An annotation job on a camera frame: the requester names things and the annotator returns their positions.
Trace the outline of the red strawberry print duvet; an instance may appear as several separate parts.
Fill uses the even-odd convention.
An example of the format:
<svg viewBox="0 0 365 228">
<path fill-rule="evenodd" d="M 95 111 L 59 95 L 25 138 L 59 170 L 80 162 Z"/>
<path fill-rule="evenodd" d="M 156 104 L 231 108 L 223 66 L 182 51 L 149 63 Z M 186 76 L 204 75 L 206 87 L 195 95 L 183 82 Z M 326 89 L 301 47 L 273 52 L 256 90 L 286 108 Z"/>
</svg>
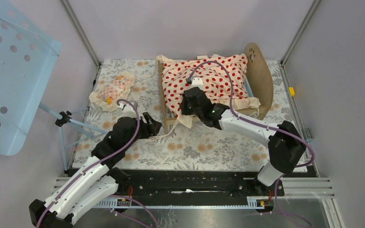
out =
<svg viewBox="0 0 365 228">
<path fill-rule="evenodd" d="M 213 103 L 232 104 L 235 110 L 244 108 L 258 109 L 260 101 L 249 97 L 245 89 L 248 58 L 244 54 L 222 57 L 214 54 L 208 59 L 173 60 L 163 55 L 156 59 L 163 62 L 163 90 L 165 105 L 176 115 L 177 120 L 187 128 L 192 126 L 192 116 L 182 115 L 180 104 L 183 92 L 189 89 L 186 82 L 192 71 L 202 79 L 203 91 Z"/>
</svg>

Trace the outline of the checkered ruffled pillow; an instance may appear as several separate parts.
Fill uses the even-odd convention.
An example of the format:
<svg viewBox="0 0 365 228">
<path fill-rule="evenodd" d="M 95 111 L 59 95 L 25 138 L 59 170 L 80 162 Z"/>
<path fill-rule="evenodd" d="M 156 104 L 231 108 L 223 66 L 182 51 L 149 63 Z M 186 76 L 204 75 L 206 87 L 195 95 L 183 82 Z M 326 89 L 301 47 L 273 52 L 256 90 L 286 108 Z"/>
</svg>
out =
<svg viewBox="0 0 365 228">
<path fill-rule="evenodd" d="M 135 80 L 135 74 L 122 71 L 112 81 L 99 84 L 97 91 L 89 95 L 89 101 L 105 112 L 112 112 L 118 108 L 119 99 L 126 99 L 129 96 Z"/>
</svg>

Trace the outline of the wooden pet bed frame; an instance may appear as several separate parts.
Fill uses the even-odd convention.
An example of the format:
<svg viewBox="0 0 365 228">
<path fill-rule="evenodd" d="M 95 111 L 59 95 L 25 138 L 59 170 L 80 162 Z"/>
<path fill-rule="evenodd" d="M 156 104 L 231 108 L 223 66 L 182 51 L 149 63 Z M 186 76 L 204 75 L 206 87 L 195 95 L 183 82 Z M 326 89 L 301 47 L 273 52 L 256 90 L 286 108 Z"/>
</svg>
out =
<svg viewBox="0 0 365 228">
<path fill-rule="evenodd" d="M 249 88 L 251 89 L 252 94 L 259 99 L 261 105 L 257 110 L 253 108 L 245 108 L 239 109 L 238 112 L 245 115 L 252 115 L 253 117 L 255 117 L 255 114 L 258 114 L 256 118 L 259 120 L 263 120 L 273 103 L 274 88 L 272 76 L 267 62 L 264 59 L 264 56 L 256 43 L 248 43 L 244 48 L 243 53 L 247 56 L 249 61 L 247 63 L 246 72 L 246 79 Z M 177 118 L 167 116 L 168 108 L 165 105 L 162 76 L 164 66 L 163 62 L 159 58 L 157 59 L 157 65 L 160 80 L 160 101 L 163 117 L 163 127 L 165 133 L 170 133 L 177 123 Z"/>
</svg>

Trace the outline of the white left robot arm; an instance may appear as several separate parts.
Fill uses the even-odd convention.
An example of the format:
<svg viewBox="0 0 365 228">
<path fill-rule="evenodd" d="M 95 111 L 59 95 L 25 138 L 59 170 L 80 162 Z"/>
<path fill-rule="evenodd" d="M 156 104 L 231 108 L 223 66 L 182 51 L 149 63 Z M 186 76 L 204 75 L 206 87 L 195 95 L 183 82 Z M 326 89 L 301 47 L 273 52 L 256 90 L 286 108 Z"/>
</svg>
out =
<svg viewBox="0 0 365 228">
<path fill-rule="evenodd" d="M 147 112 L 139 115 L 134 103 L 122 106 L 122 116 L 92 150 L 83 166 L 44 201 L 29 205 L 32 224 L 37 228 L 71 228 L 104 198 L 132 193 L 129 176 L 115 165 L 139 139 L 157 136 L 162 123 Z"/>
</svg>

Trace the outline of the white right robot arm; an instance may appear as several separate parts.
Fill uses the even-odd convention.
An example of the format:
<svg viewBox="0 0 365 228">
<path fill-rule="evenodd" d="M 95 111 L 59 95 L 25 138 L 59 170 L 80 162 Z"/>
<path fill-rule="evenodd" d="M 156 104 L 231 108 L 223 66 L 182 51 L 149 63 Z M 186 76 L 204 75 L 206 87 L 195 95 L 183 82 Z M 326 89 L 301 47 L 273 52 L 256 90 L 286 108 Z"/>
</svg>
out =
<svg viewBox="0 0 365 228">
<path fill-rule="evenodd" d="M 227 105 L 212 103 L 202 87 L 201 79 L 195 78 L 184 91 L 182 115 L 195 115 L 208 127 L 238 133 L 264 145 L 269 151 L 269 162 L 258 172 L 253 188 L 258 195 L 267 195 L 278 178 L 295 169 L 306 151 L 306 143 L 291 122 L 276 124 L 243 116 Z"/>
</svg>

